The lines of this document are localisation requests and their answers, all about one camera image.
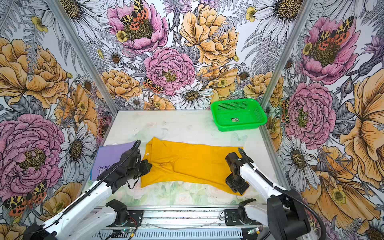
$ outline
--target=table surface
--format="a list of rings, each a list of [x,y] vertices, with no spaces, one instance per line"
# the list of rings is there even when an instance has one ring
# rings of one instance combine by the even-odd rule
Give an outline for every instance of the table surface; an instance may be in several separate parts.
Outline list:
[[[244,151],[256,165],[277,182],[260,130],[220,132],[213,122],[210,110],[120,111],[104,146],[140,139],[140,151],[143,155],[146,144],[153,137],[191,144],[244,147]],[[101,205],[112,199],[117,199],[127,206],[236,205],[248,198],[265,202],[252,187],[249,187],[243,196],[235,196],[210,185],[181,181],[161,182],[141,188],[139,180],[132,190],[127,185],[120,187]]]

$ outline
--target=plastic basket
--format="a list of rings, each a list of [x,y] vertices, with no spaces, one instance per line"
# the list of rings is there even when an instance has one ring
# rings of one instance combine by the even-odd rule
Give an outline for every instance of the plastic basket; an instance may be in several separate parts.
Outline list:
[[[251,98],[217,101],[211,104],[211,111],[222,132],[258,128],[267,121],[260,104]]]

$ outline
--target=orange flower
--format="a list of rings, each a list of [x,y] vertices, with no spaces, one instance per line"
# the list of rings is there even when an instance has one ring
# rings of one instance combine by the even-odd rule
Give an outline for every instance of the orange flower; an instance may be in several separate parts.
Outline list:
[[[272,74],[272,72],[267,72],[266,74],[261,73],[253,76],[253,78],[250,79],[251,84],[244,86],[244,96],[247,98],[251,97],[253,99],[256,99],[258,96],[263,96],[269,82],[271,81]],[[280,100],[283,98],[283,83],[284,78],[280,76],[277,85],[273,89],[271,98],[269,99],[274,108],[279,105]]]
[[[209,81],[205,88],[213,89],[214,94],[210,96],[212,97],[211,103],[225,100],[231,95],[230,92],[236,90],[235,81],[240,83],[240,78],[237,75],[237,68],[219,68],[219,66],[213,64],[200,68],[200,71],[196,73],[196,76],[203,81]]]
[[[59,189],[56,190],[53,197],[44,203],[43,209],[46,210],[47,213],[40,215],[39,218],[43,221],[47,221],[51,217],[61,212],[77,198],[80,189],[81,183],[78,182],[70,182],[68,184],[62,185]]]
[[[56,104],[57,98],[68,94],[67,73],[61,68],[52,53],[37,46],[36,66],[28,76],[29,67],[23,40],[10,43],[0,38],[0,96],[10,96],[8,104],[18,102],[23,94],[34,96],[43,103],[43,108]]]
[[[269,136],[271,136],[272,143],[276,151],[280,148],[280,144],[281,144],[282,134],[281,134],[280,123],[281,123],[280,118],[271,118],[271,117],[268,118],[268,121],[266,123]]]
[[[113,99],[116,96],[120,96],[129,100],[131,97],[140,96],[143,93],[141,87],[139,87],[140,82],[125,72],[116,70],[103,72],[101,79],[104,81]],[[97,90],[97,96],[101,99],[103,98],[99,90]]]
[[[160,110],[174,110],[175,107],[173,104],[166,98],[161,98],[158,95],[154,95],[152,98],[149,98],[149,103],[144,103],[144,109],[160,109]]]
[[[84,88],[77,84],[76,90],[71,91],[70,97],[60,98],[55,108],[56,123],[58,125],[72,125],[75,130],[81,122],[88,124],[88,130],[96,136],[98,119],[95,110],[95,103],[87,97]]]
[[[212,35],[227,22],[223,15],[217,15],[217,11],[209,5],[199,5],[199,15],[191,11],[184,15],[180,34],[188,42],[187,46],[194,46],[200,51],[200,63],[214,63],[224,66],[229,59],[236,55],[238,32],[234,28],[224,32],[221,36]]]
[[[384,69],[358,81],[354,87],[354,105],[346,102],[348,111],[356,114],[354,128],[340,135],[345,153],[353,158],[353,169],[359,178],[376,188],[384,177]]]
[[[363,196],[366,193],[361,183],[353,181],[356,171],[352,162],[335,146],[323,146],[319,158],[315,173],[320,185],[317,189],[305,190],[302,196],[310,207],[329,221],[337,216],[336,226],[339,228],[345,229],[355,218],[361,218],[362,226],[358,233],[365,232],[369,228],[368,220],[379,219],[380,211],[375,210],[376,205]],[[372,196],[373,192],[368,191],[368,194]]]

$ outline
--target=yellow shirt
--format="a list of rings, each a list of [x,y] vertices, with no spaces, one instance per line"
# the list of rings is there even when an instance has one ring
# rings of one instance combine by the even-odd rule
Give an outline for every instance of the yellow shirt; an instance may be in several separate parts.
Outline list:
[[[240,156],[237,147],[161,141],[154,137],[147,144],[143,157],[152,164],[152,168],[141,177],[141,187],[157,182],[184,181],[210,184],[225,192],[240,195],[225,183],[226,177],[231,174],[225,157],[231,152]]]

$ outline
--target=purple flower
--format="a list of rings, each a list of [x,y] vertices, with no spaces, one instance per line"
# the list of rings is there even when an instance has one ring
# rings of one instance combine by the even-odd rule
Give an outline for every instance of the purple flower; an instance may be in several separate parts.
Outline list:
[[[315,23],[310,30],[310,35],[304,39],[305,46],[300,61],[300,70],[304,76],[313,81],[321,81],[325,85],[332,84],[341,78],[355,63],[358,54],[353,54],[360,31],[356,29],[356,20],[345,33],[345,39],[341,43],[329,40],[323,43],[319,40],[319,34],[324,31],[332,32],[343,24],[330,22],[323,17]]]
[[[55,185],[64,134],[53,122],[36,114],[0,123],[0,197],[26,196],[46,181]]]
[[[201,4],[209,5],[211,8],[217,8],[218,0],[201,0]]]
[[[158,86],[164,87],[164,94],[173,96],[175,90],[191,85],[195,80],[195,68],[188,55],[173,48],[157,49],[144,60],[147,77]]]
[[[336,122],[332,96],[320,83],[300,83],[290,97],[289,124],[285,131],[305,142],[310,150],[320,147],[328,139]]]
[[[164,0],[163,4],[165,5],[164,12],[167,15],[178,11],[184,15],[191,10],[191,0]]]
[[[168,23],[166,17],[161,18],[157,13],[155,6],[143,0],[144,8],[148,11],[148,19],[139,23],[140,27],[137,30],[132,30],[130,26],[125,27],[121,22],[121,18],[126,15],[132,15],[134,4],[129,7],[123,5],[123,8],[107,9],[108,24],[111,34],[115,34],[117,42],[123,44],[126,55],[141,54],[146,51],[153,51],[159,46],[164,46],[168,40]]]

